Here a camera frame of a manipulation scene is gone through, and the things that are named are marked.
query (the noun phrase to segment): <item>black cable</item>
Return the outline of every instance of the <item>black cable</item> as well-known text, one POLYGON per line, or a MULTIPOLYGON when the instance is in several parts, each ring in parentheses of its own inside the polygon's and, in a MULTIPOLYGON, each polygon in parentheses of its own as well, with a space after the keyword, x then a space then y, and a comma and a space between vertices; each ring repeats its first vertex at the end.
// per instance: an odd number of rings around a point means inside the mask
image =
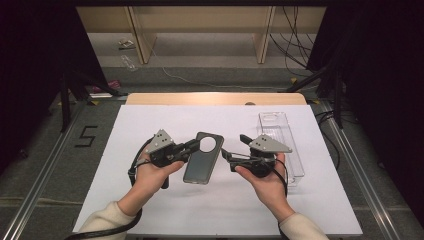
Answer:
POLYGON ((300 66, 302 66, 302 67, 304 67, 306 70, 308 70, 307 69, 307 67, 303 64, 303 63, 301 63, 301 62, 299 62, 297 59, 295 59, 291 54, 289 54, 286 50, 284 50, 278 43, 277 43, 277 41, 275 41, 275 39, 274 39, 274 37, 270 34, 269 35, 270 37, 271 37, 271 40, 275 43, 275 46, 284 54, 284 56, 285 56, 285 58, 284 58, 284 63, 285 63, 285 65, 286 65, 286 69, 291 73, 291 74, 293 74, 293 75, 296 75, 296 76, 300 76, 300 77, 309 77, 309 76, 306 76, 306 75, 302 75, 302 74, 298 74, 298 73, 295 73, 295 72, 293 72, 293 71, 291 71, 290 70, 290 68, 288 67, 288 65, 287 65, 287 57, 288 58, 290 58, 292 61, 294 61, 294 62, 296 62, 297 64, 299 64, 300 66))
POLYGON ((280 162, 281 164, 283 164, 283 166, 284 166, 284 169, 285 169, 285 172, 286 172, 286 179, 284 179, 283 178, 283 176, 281 176, 281 174, 277 171, 277 170, 275 170, 275 168, 273 168, 273 167, 271 167, 271 166, 269 166, 268 164, 266 164, 266 163, 264 163, 264 165, 269 169, 269 170, 271 170, 273 173, 275 173, 275 175, 277 175, 277 177, 280 179, 280 181, 283 183, 283 186, 284 186, 284 192, 285 192, 285 194, 286 194, 286 197, 287 197, 287 192, 288 192, 288 181, 289 181, 289 179, 288 179, 288 171, 287 171, 287 168, 286 168, 286 164, 284 164, 282 161, 280 161, 280 160, 278 160, 278 159, 275 159, 275 161, 278 161, 278 162, 280 162))
MULTIPOLYGON (((286 42, 290 43, 290 42, 289 42, 289 40, 287 40, 287 38, 285 38, 285 37, 284 37, 284 35, 283 35, 282 33, 280 33, 280 36, 281 36, 281 38, 282 38, 284 41, 286 41, 286 42)), ((290 44, 291 44, 291 45, 293 45, 293 46, 296 46, 296 47, 301 47, 301 48, 306 49, 306 50, 308 50, 308 51, 312 51, 312 49, 307 48, 307 47, 304 47, 304 46, 301 46, 301 45, 297 45, 297 44, 294 44, 294 43, 290 43, 290 44)))
POLYGON ((126 231, 130 230, 131 228, 133 228, 135 225, 137 225, 137 223, 140 221, 142 213, 143 213, 143 209, 140 209, 140 211, 138 211, 135 218, 127 225, 120 226, 120 227, 113 228, 113 229, 107 229, 107 230, 77 233, 77 234, 74 234, 74 235, 71 235, 71 236, 65 238, 65 240, 105 237, 105 236, 110 236, 110 235, 115 235, 115 234, 118 234, 118 233, 126 232, 126 231))
MULTIPOLYGON (((284 8, 284 6, 283 6, 283 12, 284 12, 284 15, 286 16, 288 23, 289 23, 290 29, 292 30, 292 35, 290 37, 290 43, 291 43, 292 37, 295 36, 298 45, 302 46, 302 48, 303 48, 303 45, 302 45, 301 41, 299 40, 299 36, 297 34, 297 16, 298 16, 298 13, 299 13, 299 7, 297 7, 297 6, 293 7, 293 14, 294 14, 293 25, 291 24, 291 21, 290 21, 288 15, 287 15, 287 12, 286 12, 286 9, 284 8)), ((301 47, 299 47, 299 52, 300 52, 300 55, 303 58, 303 61, 307 64, 307 61, 305 60, 305 57, 303 56, 301 47)))
MULTIPOLYGON (((152 140, 153 140, 153 138, 150 138, 149 140, 147 140, 143 144, 143 146, 140 148, 140 150, 138 150, 138 152, 135 155, 134 160, 131 164, 131 168, 128 170, 128 176, 130 177, 131 186, 134 186, 134 184, 135 184, 135 174, 136 174, 136 170, 137 170, 135 168, 135 166, 136 166, 137 160, 138 160, 141 152, 143 151, 143 149, 146 148, 147 144, 151 143, 152 140)), ((105 236, 110 236, 110 235, 115 235, 115 234, 118 234, 118 233, 126 232, 126 231, 130 230, 131 228, 133 228, 135 225, 137 225, 137 223, 140 221, 142 213, 143 213, 143 209, 140 209, 140 211, 137 212, 135 218, 130 223, 128 223, 127 225, 112 228, 112 229, 100 230, 100 231, 77 233, 77 234, 73 234, 73 235, 68 236, 67 238, 65 238, 65 240, 105 237, 105 236)))
POLYGON ((315 114, 315 118, 317 118, 318 116, 321 116, 321 115, 323 115, 323 114, 327 114, 327 113, 333 113, 334 111, 328 111, 328 112, 322 112, 322 113, 318 113, 318 114, 315 114))
POLYGON ((311 37, 309 36, 309 34, 306 34, 306 36, 308 37, 309 41, 311 41, 312 45, 314 45, 314 41, 312 41, 311 37))

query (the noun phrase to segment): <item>printed number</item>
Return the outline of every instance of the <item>printed number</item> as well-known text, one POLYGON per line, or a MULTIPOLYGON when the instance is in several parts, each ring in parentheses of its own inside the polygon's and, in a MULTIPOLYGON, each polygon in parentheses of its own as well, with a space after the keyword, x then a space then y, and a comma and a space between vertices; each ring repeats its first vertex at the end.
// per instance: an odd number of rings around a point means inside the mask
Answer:
POLYGON ((85 136, 85 130, 87 130, 87 128, 97 128, 97 126, 85 126, 84 129, 81 132, 80 135, 80 139, 90 139, 90 143, 86 144, 86 145, 75 145, 75 147, 91 147, 91 144, 93 143, 94 139, 96 138, 95 136, 85 136))

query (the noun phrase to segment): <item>black backdrop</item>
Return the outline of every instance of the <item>black backdrop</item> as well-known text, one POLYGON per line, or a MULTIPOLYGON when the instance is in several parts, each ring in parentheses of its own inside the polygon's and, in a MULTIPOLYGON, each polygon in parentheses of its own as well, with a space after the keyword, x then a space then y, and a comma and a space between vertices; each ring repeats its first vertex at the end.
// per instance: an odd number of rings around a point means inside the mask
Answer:
POLYGON ((346 74, 379 160, 424 227, 424 5, 387 1, 346 74))
POLYGON ((0 1, 0 173, 46 116, 64 74, 106 84, 76 9, 31 2, 0 1))

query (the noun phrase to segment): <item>wrist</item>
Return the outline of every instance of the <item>wrist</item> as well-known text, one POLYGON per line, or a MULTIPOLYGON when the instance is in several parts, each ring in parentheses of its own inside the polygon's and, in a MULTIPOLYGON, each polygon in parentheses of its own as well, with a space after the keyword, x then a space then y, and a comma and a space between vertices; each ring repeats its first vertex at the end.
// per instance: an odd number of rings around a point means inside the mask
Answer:
POLYGON ((135 216, 152 196, 147 191, 133 187, 117 204, 124 214, 135 216))
POLYGON ((279 223, 293 215, 295 211, 288 204, 278 204, 269 206, 268 209, 274 215, 279 223))

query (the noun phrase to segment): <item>aluminum rail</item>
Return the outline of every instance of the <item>aluminum rail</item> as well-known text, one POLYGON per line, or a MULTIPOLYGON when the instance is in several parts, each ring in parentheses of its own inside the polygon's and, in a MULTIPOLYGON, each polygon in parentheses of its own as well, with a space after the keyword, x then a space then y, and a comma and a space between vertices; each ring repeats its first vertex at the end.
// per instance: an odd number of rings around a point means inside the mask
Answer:
MULTIPOLYGON (((327 101, 322 102, 322 108, 324 111, 331 111, 331 106, 327 101)), ((399 233, 393 223, 390 214, 384 207, 381 199, 378 197, 370 179, 364 171, 358 157, 356 156, 352 146, 349 143, 343 129, 340 129, 333 119, 330 119, 330 126, 336 136, 337 142, 340 145, 343 153, 346 156, 346 160, 352 170, 353 175, 356 178, 362 193, 364 194, 365 200, 373 213, 375 220, 385 239, 401 239, 399 233)))
POLYGON ((19 239, 22 231, 25 228, 25 225, 27 224, 29 218, 31 217, 31 214, 35 208, 35 205, 37 204, 38 198, 43 192, 53 170, 55 169, 58 159, 60 159, 61 157, 63 149, 66 146, 66 142, 74 129, 75 122, 77 121, 81 111, 84 109, 85 104, 86 102, 77 103, 76 109, 74 111, 72 120, 68 128, 66 129, 65 132, 60 133, 55 143, 55 146, 53 147, 49 157, 47 158, 46 163, 44 164, 43 168, 38 174, 37 179, 35 180, 30 191, 28 192, 27 196, 22 202, 22 205, 20 206, 19 210, 17 211, 14 218, 10 222, 10 225, 6 231, 6 234, 3 237, 4 240, 19 239))

